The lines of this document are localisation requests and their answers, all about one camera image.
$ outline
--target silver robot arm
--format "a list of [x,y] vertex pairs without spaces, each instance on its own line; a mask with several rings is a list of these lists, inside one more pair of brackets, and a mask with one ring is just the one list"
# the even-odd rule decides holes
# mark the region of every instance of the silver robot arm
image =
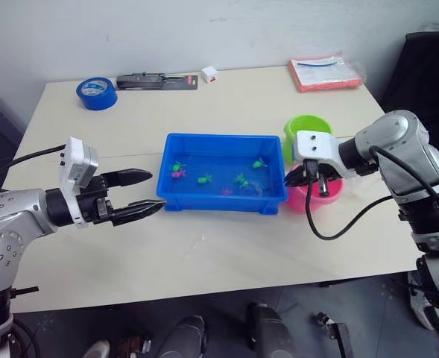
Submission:
[[151,178],[151,173],[126,169],[93,176],[98,158],[93,148],[69,138],[60,154],[60,188],[28,189],[0,193],[0,357],[9,357],[7,341],[13,325],[10,299],[31,290],[12,289],[19,262],[36,238],[59,226],[111,221],[114,226],[143,219],[164,206],[162,200],[143,200],[113,209],[107,199],[111,186],[127,186]]
[[[430,195],[385,154],[419,173],[437,195]],[[286,183],[306,185],[310,178],[305,163],[311,160],[318,164],[318,176],[312,181],[319,181],[320,194],[324,196],[329,180],[380,170],[398,204],[399,218],[410,224],[413,240],[426,253],[417,260],[417,269],[427,298],[439,307],[439,151],[429,144],[428,131],[420,120],[412,112],[395,110],[346,141],[323,132],[300,131],[294,143],[294,159],[303,165],[289,173]]]

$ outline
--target small white box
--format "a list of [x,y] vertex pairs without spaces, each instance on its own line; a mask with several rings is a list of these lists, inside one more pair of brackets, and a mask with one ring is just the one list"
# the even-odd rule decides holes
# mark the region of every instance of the small white box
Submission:
[[218,79],[218,71],[212,66],[207,66],[201,70],[201,76],[206,83],[210,84]]

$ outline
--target green bowl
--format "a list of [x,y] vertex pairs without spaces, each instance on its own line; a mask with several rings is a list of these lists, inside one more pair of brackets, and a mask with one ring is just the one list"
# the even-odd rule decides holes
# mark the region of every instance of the green bowl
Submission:
[[284,127],[285,142],[282,145],[282,155],[284,160],[290,164],[294,164],[294,155],[292,153],[295,135],[298,131],[317,131],[332,134],[332,127],[325,119],[312,114],[297,116],[288,121]]

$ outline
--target pink toy fish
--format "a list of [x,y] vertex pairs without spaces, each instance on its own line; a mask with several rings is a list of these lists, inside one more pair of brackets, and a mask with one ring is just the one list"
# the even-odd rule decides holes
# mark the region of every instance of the pink toy fish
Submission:
[[186,177],[186,169],[181,168],[179,171],[177,172],[172,172],[171,176],[175,179],[181,178],[181,177]]
[[221,190],[221,195],[231,195],[232,193],[233,191],[228,188]]

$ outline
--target white wall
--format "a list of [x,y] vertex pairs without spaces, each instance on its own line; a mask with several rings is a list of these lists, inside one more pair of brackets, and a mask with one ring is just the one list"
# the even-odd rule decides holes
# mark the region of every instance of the white wall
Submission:
[[0,107],[22,130],[47,81],[284,64],[343,50],[380,95],[439,0],[0,0]]

